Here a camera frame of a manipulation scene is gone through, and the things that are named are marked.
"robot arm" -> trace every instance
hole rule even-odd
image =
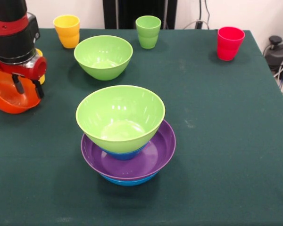
[[[38,80],[45,74],[47,62],[34,48],[39,37],[36,17],[27,12],[25,0],[0,0],[0,70],[12,74],[19,93],[23,87],[18,76],[32,80],[42,98]]]

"cup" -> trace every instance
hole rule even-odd
[[[243,30],[236,27],[223,27],[218,30],[217,56],[220,60],[231,61],[238,53],[245,37]]]
[[[37,53],[38,53],[40,56],[43,56],[43,53],[42,53],[41,50],[39,50],[38,48],[36,48],[36,51],[37,51]],[[45,74],[39,79],[39,82],[40,82],[41,85],[45,82]]]
[[[135,21],[138,40],[143,48],[154,48],[158,40],[161,20],[156,16],[141,16]]]
[[[58,38],[65,48],[75,48],[80,40],[80,19],[74,15],[61,15],[53,20]]]

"bowl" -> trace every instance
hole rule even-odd
[[[111,35],[85,39],[75,48],[75,59],[83,70],[103,81],[119,76],[129,64],[132,54],[129,42]]]
[[[159,130],[145,148],[129,161],[117,160],[93,143],[85,134],[82,155],[96,172],[115,180],[139,180],[161,172],[175,153],[176,138],[172,127],[163,120]]]
[[[32,81],[20,76],[18,78],[24,94],[17,92],[11,74],[0,71],[0,110],[6,113],[19,114],[37,106],[40,102]]]
[[[165,117],[165,105],[152,91],[130,85],[99,89],[81,101],[76,121],[102,149],[128,153],[143,147]]]
[[[102,149],[104,152],[106,152],[107,154],[109,154],[110,156],[112,156],[113,158],[115,159],[118,159],[118,160],[130,160],[132,158],[134,158],[135,156],[138,155],[139,152],[141,152],[141,150],[146,146],[147,144],[145,144],[143,147],[135,150],[135,151],[132,151],[132,152],[128,152],[128,153],[114,153],[114,152],[109,152],[105,149]]]
[[[116,180],[113,178],[106,177],[104,175],[101,175],[104,177],[107,181],[110,181],[113,184],[116,185],[121,185],[121,186],[136,186],[136,185],[141,185],[143,183],[146,183],[148,180],[152,179],[157,173],[152,174],[151,176],[148,176],[143,179],[138,179],[138,180]]]

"green cup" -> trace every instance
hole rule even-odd
[[[158,40],[161,20],[156,16],[141,16],[135,21],[138,40],[143,48],[154,48]]]

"stacked bowls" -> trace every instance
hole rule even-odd
[[[160,97],[142,87],[118,85],[91,93],[76,110],[85,160],[112,183],[148,181],[175,151],[165,111]]]

